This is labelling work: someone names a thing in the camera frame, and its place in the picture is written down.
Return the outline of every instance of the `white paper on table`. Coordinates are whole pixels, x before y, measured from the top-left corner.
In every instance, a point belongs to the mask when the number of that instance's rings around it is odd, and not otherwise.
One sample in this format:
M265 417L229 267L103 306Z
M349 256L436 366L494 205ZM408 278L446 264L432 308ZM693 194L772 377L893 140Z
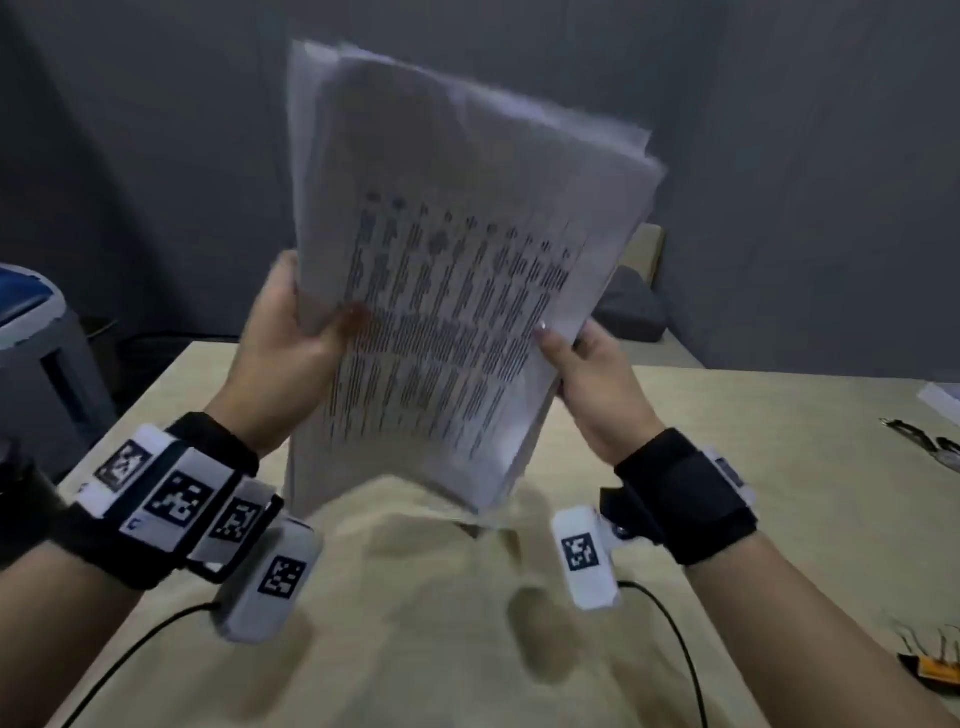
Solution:
M294 434L305 517L392 473L482 511L529 461L556 372L649 212L649 134L356 49L296 43L288 115L300 322L372 323Z

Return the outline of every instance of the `hand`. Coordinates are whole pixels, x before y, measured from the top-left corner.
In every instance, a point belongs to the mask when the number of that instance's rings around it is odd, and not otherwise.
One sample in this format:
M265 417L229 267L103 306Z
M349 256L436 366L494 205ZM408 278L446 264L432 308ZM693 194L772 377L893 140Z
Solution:
M576 351L548 328L536 337L560 372L561 398L573 421L605 463L618 465L666 429L616 339L593 319L581 331Z
M297 324L297 254L284 251L206 414L260 457L273 452L320 404L350 339L369 319L362 304L351 304L319 335L305 335Z

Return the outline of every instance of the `tabletop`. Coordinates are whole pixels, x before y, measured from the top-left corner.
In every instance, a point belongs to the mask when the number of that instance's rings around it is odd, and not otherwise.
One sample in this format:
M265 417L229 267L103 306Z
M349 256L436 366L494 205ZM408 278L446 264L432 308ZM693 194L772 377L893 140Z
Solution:
M191 345L64 481L64 494L138 425L203 408L232 354L229 344ZM891 653L901 648L897 622L933 638L956 623L960 474L879 422L960 439L916 399L921 382L635 372L665 422L717 448L756 490L761 528L787 558ZM285 448L268 457L260 476L281 484L285 458ZM368 484L312 519L324 554L276 639L230 644L205 616L188 618L124 666L78 728L696 725L682 653L651 604L629 594L582 613L566 594L550 516L596 503L599 488L615 484L560 405L498 527L473 527L393 478ZM766 725L669 557L633 545L613 560L674 614L711 725ZM51 725L150 627L212 594L178 573L146 595Z

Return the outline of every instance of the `person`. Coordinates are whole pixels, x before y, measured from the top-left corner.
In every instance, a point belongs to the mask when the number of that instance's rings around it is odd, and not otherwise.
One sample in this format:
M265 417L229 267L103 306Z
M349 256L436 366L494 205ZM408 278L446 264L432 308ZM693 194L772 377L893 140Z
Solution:
M318 336L303 334L296 265L295 254L279 258L223 388L204 413L171 427L234 469L255 472L257 459L313 411L368 318L362 307L349 307ZM587 323L576 349L554 331L541 329L537 339L589 448L619 473L639 463L649 476L654 461L663 464L664 448L692 447L660 421L616 341L597 324ZM687 475L683 487L695 489L700 476ZM138 552L139 542L98 533L77 508L67 511L74 521L59 536L0 574L4 726L44 725L144 591L173 568ZM671 525L665 543L687 563L686 577L774 728L956 728L933 695L778 553L752 514L737 511L730 520L734 526L707 536Z

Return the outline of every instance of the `black wristband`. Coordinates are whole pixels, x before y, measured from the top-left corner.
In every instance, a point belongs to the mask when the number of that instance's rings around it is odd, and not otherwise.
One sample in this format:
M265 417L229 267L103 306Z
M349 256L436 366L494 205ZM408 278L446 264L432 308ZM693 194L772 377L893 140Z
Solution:
M756 531L756 516L709 459L668 429L614 471L682 566L714 556Z
M249 477L255 477L260 469L256 453L205 412L187 412L167 427L167 432L218 463Z
M167 428L174 437L232 470L253 477L260 461L233 433L203 412L190 412ZM114 520L98 520L74 504L54 521L51 541L105 571L131 589L147 591L182 566L183 555L165 553L117 530Z

